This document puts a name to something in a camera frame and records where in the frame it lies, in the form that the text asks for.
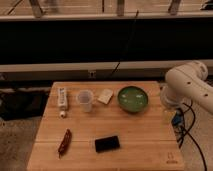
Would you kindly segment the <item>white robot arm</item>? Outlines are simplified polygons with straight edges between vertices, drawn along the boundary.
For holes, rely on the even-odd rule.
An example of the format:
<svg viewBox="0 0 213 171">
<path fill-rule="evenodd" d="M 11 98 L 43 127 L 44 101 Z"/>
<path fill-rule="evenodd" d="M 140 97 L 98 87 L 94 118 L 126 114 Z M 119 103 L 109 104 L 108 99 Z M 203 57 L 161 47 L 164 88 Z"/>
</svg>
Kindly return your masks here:
<svg viewBox="0 0 213 171">
<path fill-rule="evenodd" d="M 184 98 L 191 99 L 213 114 L 213 86 L 205 82 L 207 76 L 208 68 L 201 61 L 188 62 L 167 71 L 166 85 L 160 92 L 164 124 L 171 123 Z"/>
</svg>

